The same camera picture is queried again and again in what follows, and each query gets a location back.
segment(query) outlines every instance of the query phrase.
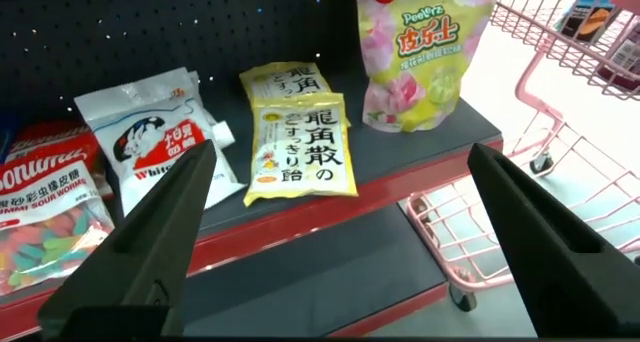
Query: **red shelf edge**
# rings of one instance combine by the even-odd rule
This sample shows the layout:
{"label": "red shelf edge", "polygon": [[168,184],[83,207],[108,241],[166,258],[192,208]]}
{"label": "red shelf edge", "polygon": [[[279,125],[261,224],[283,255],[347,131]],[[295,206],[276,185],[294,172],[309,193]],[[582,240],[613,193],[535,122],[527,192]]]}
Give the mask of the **red shelf edge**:
{"label": "red shelf edge", "polygon": [[[488,145],[502,150],[502,139]],[[358,186],[359,197],[323,197],[243,226],[204,237],[188,275],[219,267],[395,203],[410,193],[444,185],[467,173],[468,151]],[[54,289],[0,307],[0,339],[37,331],[36,314]]]}

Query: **gummy candy bag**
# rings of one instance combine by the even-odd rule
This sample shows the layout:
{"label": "gummy candy bag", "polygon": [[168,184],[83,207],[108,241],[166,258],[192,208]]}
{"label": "gummy candy bag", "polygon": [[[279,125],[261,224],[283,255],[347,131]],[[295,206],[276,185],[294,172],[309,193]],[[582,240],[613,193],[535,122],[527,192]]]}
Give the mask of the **gummy candy bag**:
{"label": "gummy candy bag", "polygon": [[363,121],[386,132],[437,127],[455,109],[496,0],[358,0],[370,78]]}
{"label": "gummy candy bag", "polygon": [[71,274],[113,230],[97,149],[82,133],[0,166],[0,296]]}
{"label": "gummy candy bag", "polygon": [[253,120],[245,206],[258,198],[358,195],[341,94],[260,99],[253,106]]}
{"label": "gummy candy bag", "polygon": [[[83,134],[87,134],[88,136],[75,138]],[[85,139],[93,143],[94,147],[91,148],[90,151],[97,155],[89,157],[89,159],[93,161],[93,164],[88,166],[91,176],[93,177],[93,182],[96,184],[102,198],[111,198],[113,197],[113,189],[109,185],[109,182],[107,182],[107,174],[104,169],[98,141],[91,133],[89,127],[82,122],[76,120],[61,120],[38,123],[23,128],[11,144],[5,162],[24,157],[42,146],[49,146],[55,143],[61,143],[71,151],[78,147],[74,145],[73,141],[84,141]]]}

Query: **shopping cart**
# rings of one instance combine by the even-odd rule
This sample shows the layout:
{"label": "shopping cart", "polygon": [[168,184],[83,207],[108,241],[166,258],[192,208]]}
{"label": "shopping cart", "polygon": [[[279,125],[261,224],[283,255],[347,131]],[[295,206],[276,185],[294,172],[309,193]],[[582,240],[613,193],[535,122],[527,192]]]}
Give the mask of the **shopping cart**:
{"label": "shopping cart", "polygon": [[[588,84],[598,86],[606,95],[640,99],[637,87],[626,89],[614,83],[620,76],[631,80],[640,76],[622,68],[628,66],[627,61],[617,58],[614,63],[612,54],[633,22],[638,21],[637,16],[629,11],[610,14],[604,35],[587,45],[557,32],[561,30],[557,24],[566,26],[563,13],[575,7],[574,1],[498,0],[491,18],[493,27],[488,28],[499,27],[536,51],[516,86],[516,97],[535,113],[523,135],[505,142],[503,153],[633,258],[632,253],[640,250],[640,179],[526,88],[533,71],[547,57],[571,69],[574,75],[585,77]],[[603,67],[614,73],[601,76],[598,71]],[[571,193],[559,187],[567,182],[575,186]],[[407,214],[447,274],[450,296],[461,310],[475,308],[474,292],[513,281],[471,176],[435,190],[413,193],[406,205]]]}

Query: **yellow candy bag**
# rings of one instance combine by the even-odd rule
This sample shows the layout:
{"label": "yellow candy bag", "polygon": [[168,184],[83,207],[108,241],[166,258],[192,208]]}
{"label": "yellow candy bag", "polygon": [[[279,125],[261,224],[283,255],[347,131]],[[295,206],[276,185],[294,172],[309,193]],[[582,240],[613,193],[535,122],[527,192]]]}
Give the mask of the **yellow candy bag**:
{"label": "yellow candy bag", "polygon": [[258,198],[358,195],[342,94],[257,99],[253,121],[247,207]]}
{"label": "yellow candy bag", "polygon": [[358,0],[370,78],[364,123],[386,132],[437,127],[455,109],[495,2]]}
{"label": "yellow candy bag", "polygon": [[313,62],[272,62],[241,73],[240,81],[251,108],[258,100],[331,92],[329,84]]}

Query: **plastic packaging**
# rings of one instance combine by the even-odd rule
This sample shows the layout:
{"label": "plastic packaging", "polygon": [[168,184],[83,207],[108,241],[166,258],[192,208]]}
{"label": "plastic packaging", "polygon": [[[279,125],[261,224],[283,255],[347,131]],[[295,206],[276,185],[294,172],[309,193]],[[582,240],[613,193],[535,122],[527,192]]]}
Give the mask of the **plastic packaging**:
{"label": "plastic packaging", "polygon": [[[197,71],[189,72],[189,78],[191,78],[191,83],[194,86],[200,85],[200,76],[198,76],[198,72]],[[196,88],[194,98],[196,99],[196,101],[198,102],[200,107],[202,108],[202,113],[204,114],[204,117],[207,119],[207,122],[211,126],[215,126],[216,123],[218,123],[218,122],[216,121],[215,118],[213,118],[213,115],[211,115],[211,113],[209,111],[207,111],[206,108],[204,108],[204,103],[202,102],[202,97],[200,97],[200,91],[199,91],[198,88]]]}
{"label": "plastic packaging", "polygon": [[[80,135],[85,135],[85,137],[76,139]],[[63,143],[62,146],[66,146],[69,151],[77,148],[73,142],[68,141],[82,141],[82,143],[92,144],[93,147],[89,151],[94,155],[90,157],[92,163],[88,165],[91,177],[100,196],[103,198],[113,197],[113,189],[107,182],[98,141],[93,137],[89,127],[82,122],[55,121],[27,126],[15,137],[5,161],[9,162],[24,157],[40,147],[52,144]]]}
{"label": "plastic packaging", "polygon": [[259,100],[331,92],[329,84],[313,62],[272,62],[241,73],[240,81],[251,108]]}
{"label": "plastic packaging", "polygon": [[217,162],[205,208],[244,187],[238,183],[201,108],[185,68],[75,98],[120,183],[123,212],[133,207],[186,150],[214,142]]}
{"label": "plastic packaging", "polygon": [[495,0],[358,0],[360,47],[370,78],[363,121],[385,132],[437,127]]}
{"label": "plastic packaging", "polygon": [[575,7],[563,15],[555,28],[567,37],[592,44],[616,20],[619,13],[620,9],[611,0],[577,0]]}
{"label": "plastic packaging", "polygon": [[[613,54],[608,54],[613,63],[621,66],[634,74],[640,74],[640,19],[636,18],[635,24],[629,32],[621,39],[621,42],[610,50]],[[607,66],[602,66],[597,71],[598,75],[605,80],[609,80],[614,74]],[[640,86],[640,80],[616,74],[611,83],[622,89],[634,91]]]}
{"label": "plastic packaging", "polygon": [[69,275],[113,230],[95,147],[82,134],[0,166],[0,295]]}
{"label": "plastic packaging", "polygon": [[341,94],[257,100],[253,119],[246,206],[258,198],[358,195]]}

